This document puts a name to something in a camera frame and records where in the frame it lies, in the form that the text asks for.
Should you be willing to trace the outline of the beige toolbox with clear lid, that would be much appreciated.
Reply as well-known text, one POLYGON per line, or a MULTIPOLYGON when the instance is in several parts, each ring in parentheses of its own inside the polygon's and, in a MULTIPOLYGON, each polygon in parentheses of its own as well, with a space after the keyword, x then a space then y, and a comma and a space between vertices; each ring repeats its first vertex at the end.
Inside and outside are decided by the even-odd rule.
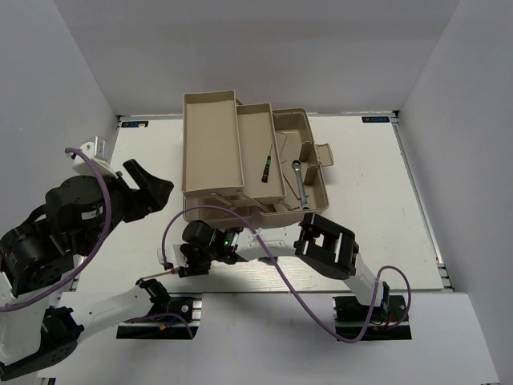
POLYGON ((181 192, 187 222, 226 229, 246 219, 276 228, 328 209, 323 169, 333 165, 333 152, 315 141, 305 109, 243 104, 230 90, 188 93, 183 113, 181 192), (269 181, 262 183, 271 144, 269 181), (301 208, 293 160, 302 163, 307 210, 301 208))

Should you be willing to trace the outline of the slim black green screwdriver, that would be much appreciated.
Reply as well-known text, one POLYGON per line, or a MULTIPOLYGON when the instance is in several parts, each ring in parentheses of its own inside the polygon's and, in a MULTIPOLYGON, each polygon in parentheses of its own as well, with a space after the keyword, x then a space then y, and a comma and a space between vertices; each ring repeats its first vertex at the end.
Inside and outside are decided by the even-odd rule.
POLYGON ((270 164, 272 161, 272 152, 273 152, 273 145, 271 144, 270 148, 269 148, 269 154, 266 157, 264 170, 263 170, 262 176, 261 176, 262 183, 267 183, 269 181, 269 172, 270 172, 270 164))

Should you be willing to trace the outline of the large silver ratchet wrench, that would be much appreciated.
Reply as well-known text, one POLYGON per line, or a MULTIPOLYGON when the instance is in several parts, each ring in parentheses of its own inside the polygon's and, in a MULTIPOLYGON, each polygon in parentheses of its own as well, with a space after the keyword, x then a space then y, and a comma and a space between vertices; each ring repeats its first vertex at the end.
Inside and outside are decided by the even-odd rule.
POLYGON ((304 181, 303 181, 302 173, 301 173, 302 163, 299 160, 293 160, 291 163, 291 166, 293 168, 293 171, 294 171, 296 179, 297 179, 297 186, 298 186, 298 191, 300 193, 300 199, 301 199, 301 208, 303 210, 307 210, 307 209, 309 209, 309 204, 308 204, 308 200, 307 200, 307 196, 306 196, 306 192, 305 192, 304 181))

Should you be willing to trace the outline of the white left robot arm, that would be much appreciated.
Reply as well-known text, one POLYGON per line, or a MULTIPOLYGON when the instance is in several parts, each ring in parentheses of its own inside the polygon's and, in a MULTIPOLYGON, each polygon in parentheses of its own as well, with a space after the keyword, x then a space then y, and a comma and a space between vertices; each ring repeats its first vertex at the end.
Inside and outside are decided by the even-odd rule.
POLYGON ((130 188, 121 173, 73 176, 45 195, 18 227, 1 239, 1 367, 36 355, 40 329, 49 307, 48 290, 59 290, 75 269, 75 258, 91 256, 120 223, 162 210, 174 188, 143 169, 136 160, 123 166, 137 184, 130 188))

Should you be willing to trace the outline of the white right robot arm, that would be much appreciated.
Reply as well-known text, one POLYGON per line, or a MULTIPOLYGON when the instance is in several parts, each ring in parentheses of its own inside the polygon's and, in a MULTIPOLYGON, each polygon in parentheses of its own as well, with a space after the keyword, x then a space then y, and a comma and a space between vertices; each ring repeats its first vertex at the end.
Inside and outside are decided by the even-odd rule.
POLYGON ((359 253, 355 234, 315 213, 307 213, 299 223, 299 237, 287 240, 284 229, 214 229, 204 221, 192 221, 182 233, 184 243, 175 247, 180 277, 207 275, 214 261, 226 265, 267 256, 259 239, 274 257, 298 257, 320 275, 344 281, 363 313, 381 319, 391 309, 390 288, 368 268, 359 253))

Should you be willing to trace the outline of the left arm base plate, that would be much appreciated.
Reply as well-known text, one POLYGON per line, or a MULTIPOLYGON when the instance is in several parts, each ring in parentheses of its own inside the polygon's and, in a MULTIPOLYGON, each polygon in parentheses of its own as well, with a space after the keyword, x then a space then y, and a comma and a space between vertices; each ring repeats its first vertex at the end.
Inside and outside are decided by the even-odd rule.
POLYGON ((147 316, 117 326, 119 340, 193 340, 200 326, 202 297, 170 294, 163 305, 154 305, 147 316))

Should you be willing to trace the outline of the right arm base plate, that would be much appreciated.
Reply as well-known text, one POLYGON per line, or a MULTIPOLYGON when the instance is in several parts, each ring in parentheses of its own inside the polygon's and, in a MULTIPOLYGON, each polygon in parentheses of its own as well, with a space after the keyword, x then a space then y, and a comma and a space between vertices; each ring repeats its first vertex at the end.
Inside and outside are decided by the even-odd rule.
MULTIPOLYGON (((366 320, 368 307, 362 306, 353 296, 333 297, 336 332, 347 339, 354 339, 360 333, 366 320)), ((362 341, 402 341, 411 340, 409 318, 392 328, 406 310, 406 300, 401 295, 390 296, 388 310, 377 308, 373 311, 362 341)))

